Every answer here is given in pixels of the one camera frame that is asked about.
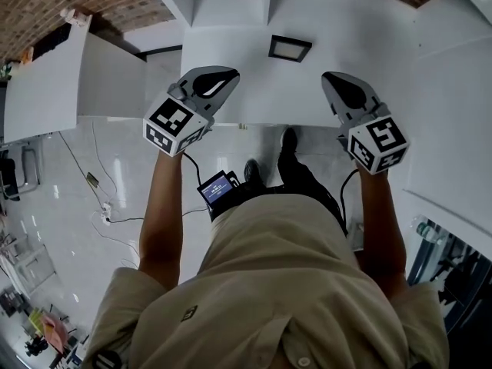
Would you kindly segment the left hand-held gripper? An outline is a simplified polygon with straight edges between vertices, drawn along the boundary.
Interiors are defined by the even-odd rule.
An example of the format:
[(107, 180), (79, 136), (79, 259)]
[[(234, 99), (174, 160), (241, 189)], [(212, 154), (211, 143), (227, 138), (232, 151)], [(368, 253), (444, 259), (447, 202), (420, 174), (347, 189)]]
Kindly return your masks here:
[(234, 68), (193, 68), (152, 103), (143, 119), (143, 137), (167, 155), (182, 153), (211, 130), (214, 115), (239, 81)]

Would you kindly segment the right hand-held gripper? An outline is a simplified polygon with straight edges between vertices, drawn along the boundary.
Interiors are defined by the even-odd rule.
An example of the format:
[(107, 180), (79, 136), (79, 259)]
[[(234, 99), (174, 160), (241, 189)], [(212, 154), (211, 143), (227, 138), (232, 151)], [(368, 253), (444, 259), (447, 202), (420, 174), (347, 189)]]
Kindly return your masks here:
[(388, 106), (367, 82), (326, 71), (321, 85), (331, 111), (341, 123), (337, 139), (352, 159), (372, 175), (403, 160), (408, 140)]

